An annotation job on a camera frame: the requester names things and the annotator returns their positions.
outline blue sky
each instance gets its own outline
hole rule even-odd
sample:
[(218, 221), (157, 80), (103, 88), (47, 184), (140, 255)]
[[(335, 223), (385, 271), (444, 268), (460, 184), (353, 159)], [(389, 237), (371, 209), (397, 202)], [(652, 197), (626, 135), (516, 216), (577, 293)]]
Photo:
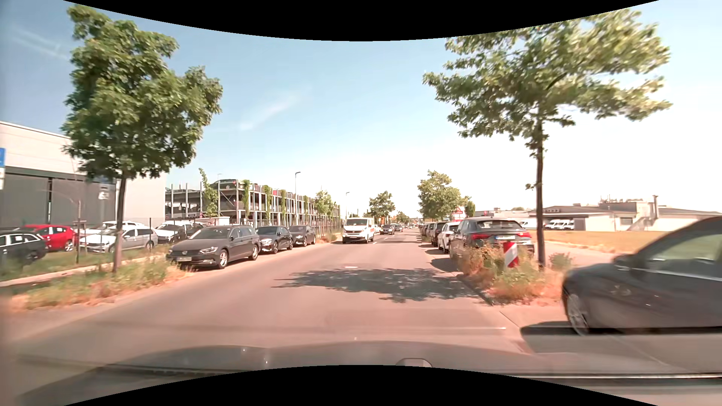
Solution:
[[(4, 95), (0, 120), (58, 132), (71, 91), (68, 62), (72, 24), (57, 0), (8, 0), (0, 27)], [(660, 92), (674, 103), (641, 123), (623, 118), (550, 129), (545, 163), (545, 206), (660, 196), (661, 204), (720, 210), (722, 147), (717, 115), (722, 79), (722, 2), (663, 0), (636, 7), (644, 22), (658, 22), (671, 47), (660, 69)], [(461, 139), (446, 121), (450, 108), (422, 84), (453, 55), (444, 40), (350, 43), (288, 40), (221, 33), (130, 19), (143, 30), (171, 35), (180, 50), (170, 62), (179, 73), (204, 65), (224, 87), (223, 114), (206, 128), (198, 156), (175, 168), (168, 184), (197, 187), (203, 168), (214, 180), (248, 178), (273, 187), (314, 194), (327, 189), (349, 210), (363, 212), (371, 196), (388, 190), (398, 210), (415, 214), (416, 185), (426, 170), (448, 174), (477, 209), (534, 206), (524, 184), (534, 180), (534, 161), (522, 142), (505, 137)], [(368, 168), (344, 163), (374, 158)], [(430, 161), (439, 157), (435, 163)]]

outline building facade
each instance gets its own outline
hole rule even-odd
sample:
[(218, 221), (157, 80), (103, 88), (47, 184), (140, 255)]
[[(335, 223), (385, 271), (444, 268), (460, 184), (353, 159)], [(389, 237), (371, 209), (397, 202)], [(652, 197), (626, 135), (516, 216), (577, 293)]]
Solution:
[[(0, 190), (0, 228), (24, 224), (88, 225), (114, 220), (117, 183), (87, 179), (79, 162), (62, 151), (70, 138), (0, 121), (5, 179)], [(128, 182), (125, 220), (162, 223), (165, 175)]]

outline tree trunk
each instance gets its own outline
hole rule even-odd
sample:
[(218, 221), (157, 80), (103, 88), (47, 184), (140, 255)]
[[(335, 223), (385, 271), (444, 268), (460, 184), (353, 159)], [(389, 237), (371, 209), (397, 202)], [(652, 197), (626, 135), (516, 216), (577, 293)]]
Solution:
[(544, 135), (542, 126), (538, 127), (539, 143), (536, 146), (536, 244), (539, 255), (539, 266), (543, 269), (547, 265), (547, 252), (544, 247), (544, 202), (542, 199), (542, 173), (544, 172)]
[(115, 242), (115, 252), (113, 253), (113, 274), (115, 274), (118, 271), (118, 266), (120, 266), (122, 258), (123, 258), (123, 216), (125, 215), (123, 212), (125, 211), (126, 206), (126, 182), (127, 179), (125, 175), (121, 178), (121, 187), (118, 190), (118, 211), (116, 213), (116, 242)]

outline grass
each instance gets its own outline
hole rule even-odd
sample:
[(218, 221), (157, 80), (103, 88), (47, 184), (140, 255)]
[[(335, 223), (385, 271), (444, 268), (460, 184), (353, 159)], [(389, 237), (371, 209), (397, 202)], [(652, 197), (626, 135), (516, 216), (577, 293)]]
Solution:
[(519, 251), (518, 265), (510, 268), (498, 249), (467, 249), (458, 260), (467, 279), (501, 304), (558, 302), (564, 273), (573, 266), (569, 254), (553, 254), (551, 267), (542, 272), (532, 256)]
[[(146, 249), (129, 249), (123, 251), (123, 260), (164, 254), (167, 250), (168, 246), (155, 246), (150, 252)], [(112, 254), (88, 254), (81, 251), (80, 261), (77, 264), (75, 263), (75, 256), (75, 251), (50, 252), (30, 265), (21, 267), (18, 264), (8, 264), (0, 269), (0, 281), (113, 262)]]
[(116, 274), (97, 270), (52, 280), (13, 297), (17, 310), (112, 302), (112, 298), (162, 285), (186, 273), (165, 259), (148, 259), (122, 265)]
[[(636, 252), (664, 236), (663, 231), (544, 231), (545, 241), (571, 243), (604, 252)], [(536, 243), (536, 231), (531, 231)]]

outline white car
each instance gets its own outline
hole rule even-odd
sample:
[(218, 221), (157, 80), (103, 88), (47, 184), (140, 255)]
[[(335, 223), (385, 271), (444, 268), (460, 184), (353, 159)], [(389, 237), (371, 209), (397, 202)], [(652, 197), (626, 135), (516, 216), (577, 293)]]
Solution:
[(437, 247), (443, 252), (444, 254), (448, 254), (449, 252), (449, 236), (453, 234), (454, 231), (458, 228), (458, 225), (461, 224), (461, 221), (451, 221), (449, 223), (446, 223), (442, 228), (441, 232), (439, 233), (439, 236), (437, 237)]
[(346, 224), (344, 225), (342, 243), (346, 244), (352, 241), (363, 241), (364, 243), (368, 243), (369, 241), (373, 241), (373, 237), (375, 235), (373, 218), (349, 218), (346, 220)]

